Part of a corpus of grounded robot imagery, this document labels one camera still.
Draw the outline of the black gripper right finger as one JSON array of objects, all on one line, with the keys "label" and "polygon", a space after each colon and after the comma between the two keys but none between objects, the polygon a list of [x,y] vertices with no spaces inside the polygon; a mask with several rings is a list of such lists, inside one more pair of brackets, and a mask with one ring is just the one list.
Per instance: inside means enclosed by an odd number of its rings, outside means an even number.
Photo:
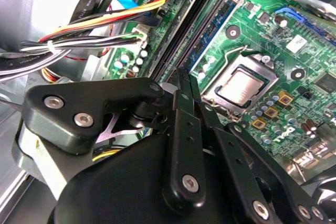
[{"label": "black gripper right finger", "polygon": [[236,123],[223,126],[217,113],[201,102],[197,80],[190,76],[195,108],[206,139],[224,173],[238,223],[328,223],[317,203]]}]

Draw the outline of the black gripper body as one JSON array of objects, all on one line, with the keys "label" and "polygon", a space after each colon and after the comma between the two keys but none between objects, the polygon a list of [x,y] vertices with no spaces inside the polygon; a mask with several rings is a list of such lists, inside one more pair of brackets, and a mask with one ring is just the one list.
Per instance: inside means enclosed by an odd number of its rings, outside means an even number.
[{"label": "black gripper body", "polygon": [[61,193],[53,223],[238,223],[215,154],[204,154],[205,204],[185,215],[167,205],[167,143],[151,136],[81,171]]}]

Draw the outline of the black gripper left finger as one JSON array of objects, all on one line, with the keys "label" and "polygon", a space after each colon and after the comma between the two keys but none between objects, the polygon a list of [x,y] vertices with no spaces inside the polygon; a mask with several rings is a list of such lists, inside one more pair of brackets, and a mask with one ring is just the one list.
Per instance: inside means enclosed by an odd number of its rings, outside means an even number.
[{"label": "black gripper left finger", "polygon": [[167,137],[162,193],[170,207],[205,202],[201,124],[190,76],[162,86],[131,78],[37,86],[26,94],[19,144],[58,202],[81,171],[149,137]]}]

